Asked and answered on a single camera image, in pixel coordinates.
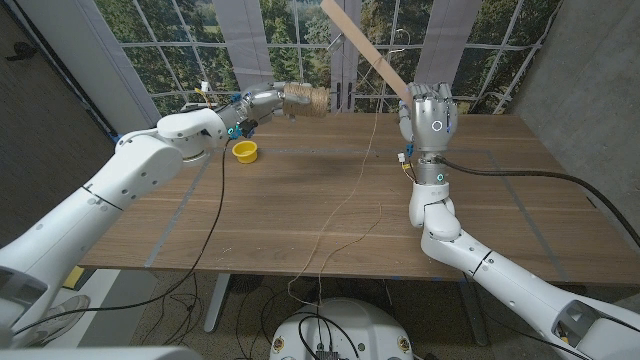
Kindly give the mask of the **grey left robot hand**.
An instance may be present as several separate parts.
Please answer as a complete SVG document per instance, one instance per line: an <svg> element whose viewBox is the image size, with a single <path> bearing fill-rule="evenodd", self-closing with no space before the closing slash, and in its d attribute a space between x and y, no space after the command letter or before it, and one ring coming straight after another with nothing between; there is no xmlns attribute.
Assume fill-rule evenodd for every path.
<svg viewBox="0 0 640 360"><path fill-rule="evenodd" d="M285 105L311 107L312 90L309 83L263 82L251 85L235 96L231 103L216 110L222 118L230 139L250 138L259 125L269 122L274 115L282 116Z"/></svg>

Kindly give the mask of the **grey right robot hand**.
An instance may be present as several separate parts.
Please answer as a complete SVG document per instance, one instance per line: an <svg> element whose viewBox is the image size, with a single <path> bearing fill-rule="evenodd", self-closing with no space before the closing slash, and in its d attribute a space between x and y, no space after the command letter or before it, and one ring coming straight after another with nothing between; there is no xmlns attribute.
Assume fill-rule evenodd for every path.
<svg viewBox="0 0 640 360"><path fill-rule="evenodd" d="M418 184L444 182L444 166L435 157L443 153L458 125L458 107L446 82L434 85L412 82L412 101L399 102L399 128L407 141L405 154L415 161L411 172Z"/></svg>

